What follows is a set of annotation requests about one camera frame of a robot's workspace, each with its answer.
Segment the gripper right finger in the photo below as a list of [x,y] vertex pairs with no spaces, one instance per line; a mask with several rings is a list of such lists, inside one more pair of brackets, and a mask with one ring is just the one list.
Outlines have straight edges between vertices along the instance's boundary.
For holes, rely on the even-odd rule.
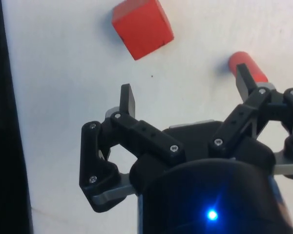
[[209,142],[213,156],[228,157],[246,138],[257,139],[269,121],[279,121],[288,132],[283,150],[274,153],[268,169],[293,179],[293,88],[280,93],[256,83],[246,64],[236,66],[236,86],[243,99]]

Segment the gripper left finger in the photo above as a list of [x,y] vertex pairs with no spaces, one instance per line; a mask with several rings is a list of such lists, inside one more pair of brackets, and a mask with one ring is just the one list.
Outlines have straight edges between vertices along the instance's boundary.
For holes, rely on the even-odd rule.
[[[116,145],[137,157],[128,174],[120,173],[108,160]],[[103,123],[93,121],[82,127],[79,186],[92,209],[102,213],[128,195],[141,195],[156,178],[185,160],[181,142],[135,119],[131,86],[123,84],[119,107],[111,110]]]

